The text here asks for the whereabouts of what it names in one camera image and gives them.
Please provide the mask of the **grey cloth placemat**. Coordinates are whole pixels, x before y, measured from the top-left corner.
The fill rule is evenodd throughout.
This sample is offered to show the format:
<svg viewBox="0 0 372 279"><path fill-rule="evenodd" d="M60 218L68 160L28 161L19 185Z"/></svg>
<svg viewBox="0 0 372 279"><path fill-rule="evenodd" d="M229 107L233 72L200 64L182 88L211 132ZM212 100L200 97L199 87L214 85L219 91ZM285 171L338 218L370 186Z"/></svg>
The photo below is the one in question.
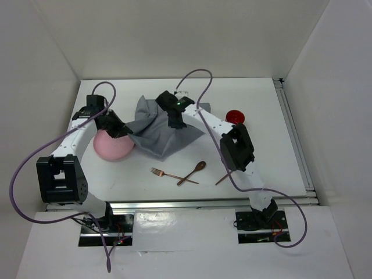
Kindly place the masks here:
<svg viewBox="0 0 372 279"><path fill-rule="evenodd" d="M134 121L127 123L132 131L128 136L140 150L158 160L167 159L204 135L192 126L170 128L167 113L154 99L144 96L137 102L134 117Z"/></svg>

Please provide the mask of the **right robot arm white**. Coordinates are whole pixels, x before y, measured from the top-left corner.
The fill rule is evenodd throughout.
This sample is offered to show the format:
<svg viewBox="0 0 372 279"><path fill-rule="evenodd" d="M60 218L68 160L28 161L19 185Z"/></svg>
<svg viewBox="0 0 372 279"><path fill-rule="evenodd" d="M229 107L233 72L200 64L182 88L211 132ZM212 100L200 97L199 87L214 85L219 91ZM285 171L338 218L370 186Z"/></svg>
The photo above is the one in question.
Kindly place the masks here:
<svg viewBox="0 0 372 279"><path fill-rule="evenodd" d="M249 194L255 224L260 228L268 227L274 220L278 206L263 189L264 183L255 164L253 143L245 125L226 122L187 96L178 99L165 91L155 101L167 113L169 127L180 129L192 126L210 135L227 171L240 173L242 180L248 184L247 189L240 191Z"/></svg>

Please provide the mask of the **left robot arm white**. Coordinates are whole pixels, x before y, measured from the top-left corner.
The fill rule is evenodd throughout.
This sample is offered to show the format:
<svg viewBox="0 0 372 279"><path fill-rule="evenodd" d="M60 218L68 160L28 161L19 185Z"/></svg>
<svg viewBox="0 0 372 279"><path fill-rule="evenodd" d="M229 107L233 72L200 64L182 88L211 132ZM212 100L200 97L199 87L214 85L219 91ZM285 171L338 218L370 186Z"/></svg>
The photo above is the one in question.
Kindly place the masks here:
<svg viewBox="0 0 372 279"><path fill-rule="evenodd" d="M134 147L132 131L117 114L108 108L101 95L89 95L87 104L72 118L69 134L48 156L36 162L41 198L44 203L66 206L95 216L94 225L102 232L115 224L109 202L93 196L81 167L81 160L90 142L107 160L119 160Z"/></svg>

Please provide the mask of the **pink plate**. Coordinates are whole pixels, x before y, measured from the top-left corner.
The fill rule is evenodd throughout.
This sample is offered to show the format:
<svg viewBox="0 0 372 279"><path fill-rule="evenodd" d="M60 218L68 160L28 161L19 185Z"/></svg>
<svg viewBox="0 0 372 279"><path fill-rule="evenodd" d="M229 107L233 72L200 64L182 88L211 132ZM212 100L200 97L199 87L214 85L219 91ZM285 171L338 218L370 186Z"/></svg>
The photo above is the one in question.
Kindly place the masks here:
<svg viewBox="0 0 372 279"><path fill-rule="evenodd" d="M96 154L108 161L121 160L134 148L135 143L129 136L112 138L106 131L99 130L93 139Z"/></svg>

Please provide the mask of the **copper fork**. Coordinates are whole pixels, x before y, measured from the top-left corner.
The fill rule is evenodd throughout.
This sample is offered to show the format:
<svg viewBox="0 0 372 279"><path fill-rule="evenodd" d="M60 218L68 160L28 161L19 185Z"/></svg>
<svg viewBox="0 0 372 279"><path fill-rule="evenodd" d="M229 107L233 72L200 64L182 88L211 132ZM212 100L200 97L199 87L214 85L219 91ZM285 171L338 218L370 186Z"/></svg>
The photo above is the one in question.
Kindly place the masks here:
<svg viewBox="0 0 372 279"><path fill-rule="evenodd" d="M154 175L156 175L158 177L168 176L168 177L171 177L171 178L178 179L179 181L181 181L183 179L182 177L165 173L163 170L159 170L159 169L156 169L156 168L153 168L153 167L151 168L151 173L153 173ZM192 180L189 180L189 179L185 179L185 180L183 180L183 182L189 182L189 183L193 183L193 184L198 184L198 182L192 181Z"/></svg>

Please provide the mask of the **brown wooden spoon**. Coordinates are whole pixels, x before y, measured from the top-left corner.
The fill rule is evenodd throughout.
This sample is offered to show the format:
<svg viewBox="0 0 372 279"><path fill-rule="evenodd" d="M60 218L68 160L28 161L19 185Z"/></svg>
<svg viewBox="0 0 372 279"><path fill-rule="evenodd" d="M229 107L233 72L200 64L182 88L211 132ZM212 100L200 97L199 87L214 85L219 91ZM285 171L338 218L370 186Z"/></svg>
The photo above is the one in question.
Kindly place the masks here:
<svg viewBox="0 0 372 279"><path fill-rule="evenodd" d="M195 168L193 169L192 172L187 174L184 178L182 178L178 183L177 186L180 186L184 182L186 182L190 176L192 176L194 173L203 170L206 167L206 162L205 161L200 161L196 164Z"/></svg>

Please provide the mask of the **copper knife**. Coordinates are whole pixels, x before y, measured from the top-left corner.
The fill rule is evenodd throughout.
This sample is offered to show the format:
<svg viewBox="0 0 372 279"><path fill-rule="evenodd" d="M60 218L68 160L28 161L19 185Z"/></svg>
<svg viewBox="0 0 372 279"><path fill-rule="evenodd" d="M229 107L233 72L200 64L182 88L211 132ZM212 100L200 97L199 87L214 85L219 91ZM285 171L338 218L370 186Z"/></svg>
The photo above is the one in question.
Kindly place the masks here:
<svg viewBox="0 0 372 279"><path fill-rule="evenodd" d="M219 181L217 181L216 183L215 183L215 185L219 185L221 182L223 182L229 175L231 175L231 171L230 172L228 172L227 174L225 174L221 179L219 179Z"/></svg>

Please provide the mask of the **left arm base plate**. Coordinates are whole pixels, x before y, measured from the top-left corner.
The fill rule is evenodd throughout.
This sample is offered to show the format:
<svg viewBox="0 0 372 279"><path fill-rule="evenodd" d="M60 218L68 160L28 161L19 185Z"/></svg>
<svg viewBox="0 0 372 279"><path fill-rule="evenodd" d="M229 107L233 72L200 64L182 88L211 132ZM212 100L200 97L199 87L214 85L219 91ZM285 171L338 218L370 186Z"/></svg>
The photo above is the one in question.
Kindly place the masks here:
<svg viewBox="0 0 372 279"><path fill-rule="evenodd" d="M75 219L80 225L79 247L103 246L98 227L90 217ZM111 223L99 221L105 243L108 247L113 245L131 246L133 244L134 213L116 214Z"/></svg>

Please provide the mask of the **aluminium rail right side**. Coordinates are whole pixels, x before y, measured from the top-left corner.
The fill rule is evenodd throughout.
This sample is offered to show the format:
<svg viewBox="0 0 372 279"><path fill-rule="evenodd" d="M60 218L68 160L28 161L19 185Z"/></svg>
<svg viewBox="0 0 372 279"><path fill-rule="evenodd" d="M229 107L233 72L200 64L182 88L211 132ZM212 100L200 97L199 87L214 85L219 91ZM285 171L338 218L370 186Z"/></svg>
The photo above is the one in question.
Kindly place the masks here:
<svg viewBox="0 0 372 279"><path fill-rule="evenodd" d="M292 146L294 148L297 164L301 173L302 180L305 185L306 196L317 198L316 190L313 185L313 181L309 172L309 168L303 153L301 142L295 127L294 118L289 107L287 96L284 91L284 79L274 78L273 84L277 93L277 98L281 106L281 110L287 125L289 137L291 139Z"/></svg>

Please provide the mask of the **aluminium rail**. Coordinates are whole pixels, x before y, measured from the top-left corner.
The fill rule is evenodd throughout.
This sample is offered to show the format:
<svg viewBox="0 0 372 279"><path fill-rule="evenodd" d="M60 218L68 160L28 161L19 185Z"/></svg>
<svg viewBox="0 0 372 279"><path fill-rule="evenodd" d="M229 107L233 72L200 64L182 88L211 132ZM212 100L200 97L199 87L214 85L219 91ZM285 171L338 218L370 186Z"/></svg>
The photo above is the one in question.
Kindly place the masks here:
<svg viewBox="0 0 372 279"><path fill-rule="evenodd" d="M301 173L302 180L305 185L306 196L317 198L316 190L313 185L313 181L309 172L309 168L303 153L301 142L295 127L294 118L289 107L287 96L284 91L284 79L274 78L273 84L277 93L277 98L281 106L281 110L287 125L289 137L291 139L292 146L294 148L297 164Z"/></svg>
<svg viewBox="0 0 372 279"><path fill-rule="evenodd" d="M298 205L313 206L319 205L319 200L315 192L309 192L308 196L294 198ZM288 198L274 198L279 207L294 206L294 203ZM249 200L246 199L210 199L210 200L195 200L195 201L154 201L154 202L112 202L113 211L129 211L129 210L149 210L149 209L200 209L200 208L240 208L249 207ZM47 205L47 212L69 210L64 206Z"/></svg>

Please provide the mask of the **aluminium rail front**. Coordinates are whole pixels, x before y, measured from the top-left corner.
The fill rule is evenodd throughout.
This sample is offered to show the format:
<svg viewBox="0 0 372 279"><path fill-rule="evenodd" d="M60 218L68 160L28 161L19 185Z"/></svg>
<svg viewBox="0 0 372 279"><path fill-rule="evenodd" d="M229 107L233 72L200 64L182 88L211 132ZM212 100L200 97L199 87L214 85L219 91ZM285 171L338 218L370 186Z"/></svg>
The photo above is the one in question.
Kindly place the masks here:
<svg viewBox="0 0 372 279"><path fill-rule="evenodd" d="M319 200L315 192L309 192L308 196L294 198L298 205L313 206L319 205ZM274 198L279 207L294 206L294 203L288 198ZM154 201L154 202L112 202L113 211L129 211L129 210L149 210L149 209L200 209L200 208L240 208L249 207L249 200L246 199L210 199L210 200L195 200L195 201ZM47 212L69 210L64 206L47 205Z"/></svg>

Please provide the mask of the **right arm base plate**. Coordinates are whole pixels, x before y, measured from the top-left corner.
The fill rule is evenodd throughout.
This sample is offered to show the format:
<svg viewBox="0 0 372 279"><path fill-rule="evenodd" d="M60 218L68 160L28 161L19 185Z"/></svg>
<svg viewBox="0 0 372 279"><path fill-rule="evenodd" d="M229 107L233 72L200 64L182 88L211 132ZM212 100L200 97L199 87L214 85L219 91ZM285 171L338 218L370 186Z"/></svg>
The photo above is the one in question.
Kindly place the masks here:
<svg viewBox="0 0 372 279"><path fill-rule="evenodd" d="M276 212L267 224L259 224L252 212L236 212L233 226L237 229L239 244L290 242L287 218L283 210Z"/></svg>

